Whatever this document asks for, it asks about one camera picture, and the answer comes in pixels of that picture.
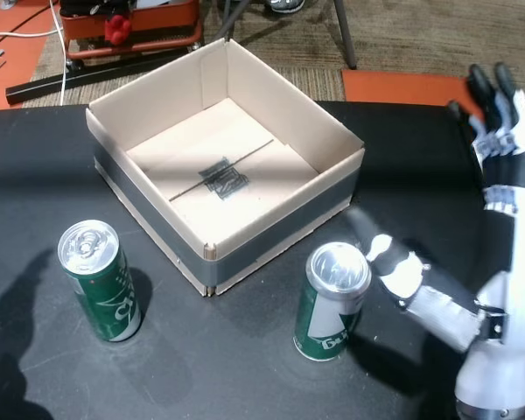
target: gray carpet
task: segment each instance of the gray carpet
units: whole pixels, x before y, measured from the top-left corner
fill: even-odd
[[[368,71],[464,75],[471,63],[507,62],[525,89],[525,0],[345,0],[358,68]],[[202,0],[206,39],[221,24],[214,2]],[[306,0],[287,17],[253,3],[234,38],[316,100],[343,100],[346,68],[333,0]],[[49,37],[33,79],[62,70],[60,44]],[[136,76],[66,91],[65,103],[88,103]],[[52,94],[25,106],[58,103]]]

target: can lid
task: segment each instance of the can lid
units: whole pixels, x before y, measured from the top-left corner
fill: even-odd
[[[371,283],[366,257],[344,242],[330,242],[313,251],[305,272],[318,293],[334,300],[357,298]]]
[[[84,220],[60,237],[58,254],[65,270],[92,275],[108,267],[118,250],[119,238],[111,226],[100,220]]]

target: orange mat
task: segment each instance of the orange mat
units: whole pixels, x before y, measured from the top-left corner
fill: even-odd
[[[465,79],[434,74],[380,73],[343,70],[342,80],[349,102],[447,105],[454,99],[470,113],[482,112],[466,90]]]
[[[30,15],[49,4],[48,0],[19,0],[9,10],[0,10],[0,32],[9,32]],[[47,32],[54,27],[53,16],[49,10],[24,24],[16,32]],[[6,63],[0,67],[0,109],[20,108],[21,104],[10,106],[6,101],[5,89],[29,81],[43,52],[46,38],[6,38],[0,43],[5,51]]]

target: aluminum can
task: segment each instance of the aluminum can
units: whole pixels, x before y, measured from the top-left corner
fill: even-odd
[[[100,220],[76,223],[60,238],[58,254],[95,333],[107,341],[134,334],[141,313],[115,230]]]
[[[329,361],[347,345],[371,270],[355,246],[330,242],[311,253],[305,274],[294,344],[308,359]]]

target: pull tab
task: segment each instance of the pull tab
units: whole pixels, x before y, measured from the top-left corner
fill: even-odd
[[[94,254],[102,241],[102,235],[94,230],[82,232],[76,239],[76,250],[82,258],[89,258]]]

